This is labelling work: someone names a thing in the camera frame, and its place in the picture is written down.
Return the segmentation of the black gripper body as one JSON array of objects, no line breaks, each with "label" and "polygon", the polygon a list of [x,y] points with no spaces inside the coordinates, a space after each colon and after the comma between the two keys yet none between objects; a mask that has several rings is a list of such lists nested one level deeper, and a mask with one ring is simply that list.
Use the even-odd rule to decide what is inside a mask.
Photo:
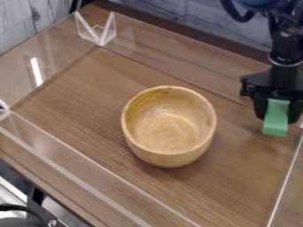
[{"label": "black gripper body", "polygon": [[269,56],[268,59],[270,67],[266,71],[240,77],[240,95],[252,97],[256,93],[264,92],[280,99],[303,99],[303,73],[298,72],[303,58],[281,59]]}]

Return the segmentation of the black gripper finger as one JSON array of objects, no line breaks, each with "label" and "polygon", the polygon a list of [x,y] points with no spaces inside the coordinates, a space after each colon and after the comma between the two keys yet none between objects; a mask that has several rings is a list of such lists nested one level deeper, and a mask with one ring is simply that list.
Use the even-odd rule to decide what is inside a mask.
[{"label": "black gripper finger", "polygon": [[256,93],[253,96],[253,108],[256,118],[264,120],[266,114],[266,96],[261,93]]},{"label": "black gripper finger", "polygon": [[303,114],[303,100],[293,100],[288,106],[286,122],[294,123]]}]

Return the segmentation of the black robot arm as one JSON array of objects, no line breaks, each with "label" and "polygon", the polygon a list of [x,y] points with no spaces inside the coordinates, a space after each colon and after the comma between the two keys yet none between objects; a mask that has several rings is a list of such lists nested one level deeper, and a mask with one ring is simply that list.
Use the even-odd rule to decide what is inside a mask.
[{"label": "black robot arm", "polygon": [[272,40],[266,54],[266,71],[240,77],[240,95],[250,97],[256,117],[265,119],[268,100],[289,102],[286,123],[297,122],[303,114],[303,0],[237,0],[245,8],[240,14],[233,0],[220,4],[236,22],[248,22],[257,14],[266,18]]}]

